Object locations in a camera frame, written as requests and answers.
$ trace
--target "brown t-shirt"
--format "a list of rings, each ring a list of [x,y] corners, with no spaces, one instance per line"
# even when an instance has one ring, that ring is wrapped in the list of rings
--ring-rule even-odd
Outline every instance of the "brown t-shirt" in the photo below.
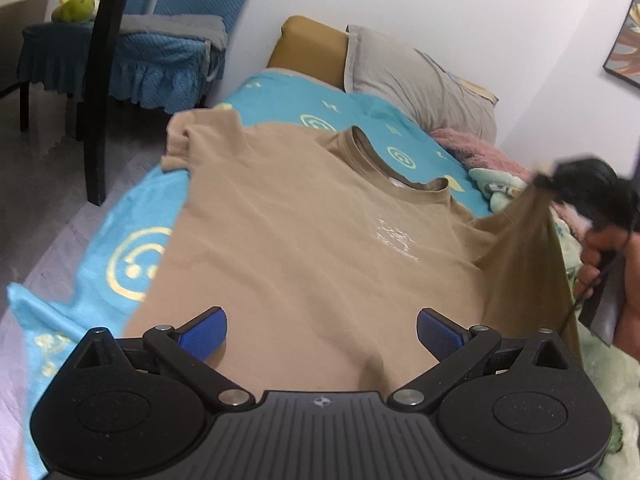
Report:
[[[411,184],[357,127],[191,110],[171,120],[162,168],[190,170],[189,197],[126,336],[222,306],[226,345],[208,362],[256,396],[389,393],[436,363],[415,335],[424,307],[505,336],[571,309],[548,195],[473,220],[445,179]]]

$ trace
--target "plush toy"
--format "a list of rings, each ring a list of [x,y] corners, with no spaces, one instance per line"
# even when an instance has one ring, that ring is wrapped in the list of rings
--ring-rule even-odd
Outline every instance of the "plush toy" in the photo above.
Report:
[[[95,18],[100,0],[59,0],[51,13],[52,22],[85,23]]]

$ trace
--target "painting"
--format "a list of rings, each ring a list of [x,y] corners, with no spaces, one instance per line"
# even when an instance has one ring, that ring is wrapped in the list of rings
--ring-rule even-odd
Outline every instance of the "painting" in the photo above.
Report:
[[[640,88],[640,0],[633,0],[604,70]]]

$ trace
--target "hand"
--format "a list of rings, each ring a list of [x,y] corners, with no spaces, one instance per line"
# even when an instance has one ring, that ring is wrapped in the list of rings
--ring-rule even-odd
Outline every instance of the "hand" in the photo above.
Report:
[[[628,233],[616,226],[608,226],[602,231],[589,231],[585,236],[580,259],[584,263],[578,272],[574,286],[574,296],[584,293],[585,298],[593,295],[593,289],[585,292],[587,285],[598,277],[600,252],[619,251],[624,247]],[[625,294],[620,321],[616,327],[613,343],[640,361],[640,235],[634,233],[625,249]]]

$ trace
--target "silver bolt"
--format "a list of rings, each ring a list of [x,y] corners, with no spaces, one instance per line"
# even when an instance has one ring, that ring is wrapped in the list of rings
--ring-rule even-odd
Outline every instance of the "silver bolt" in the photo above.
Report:
[[[424,400],[424,394],[418,390],[398,390],[394,393],[394,400],[405,406],[415,406]]]
[[[225,390],[218,396],[218,400],[227,406],[241,406],[249,400],[250,396],[244,390],[233,388]]]

